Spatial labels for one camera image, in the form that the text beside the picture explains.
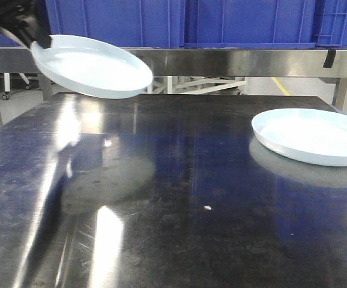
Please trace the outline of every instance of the stainless steel rail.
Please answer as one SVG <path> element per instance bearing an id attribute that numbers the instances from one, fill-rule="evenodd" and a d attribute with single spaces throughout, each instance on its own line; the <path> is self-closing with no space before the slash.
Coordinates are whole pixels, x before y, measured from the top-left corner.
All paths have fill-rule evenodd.
<path id="1" fill-rule="evenodd" d="M 146 62 L 156 76 L 252 76 L 337 78 L 334 103 L 342 109 L 347 81 L 347 50 L 336 51 L 331 68 L 324 68 L 328 50 L 148 49 L 126 48 Z M 39 73 L 30 52 L 0 47 L 0 73 Z M 44 99 L 50 81 L 40 76 Z"/>

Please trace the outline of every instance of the reflective table surface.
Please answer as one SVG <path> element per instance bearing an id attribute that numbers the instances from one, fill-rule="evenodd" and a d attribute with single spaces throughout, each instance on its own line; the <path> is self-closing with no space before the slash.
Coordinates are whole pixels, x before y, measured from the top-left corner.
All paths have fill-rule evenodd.
<path id="1" fill-rule="evenodd" d="M 316 97 L 58 94 L 0 128 L 0 287 L 347 287 L 347 167 L 256 114 Z"/>

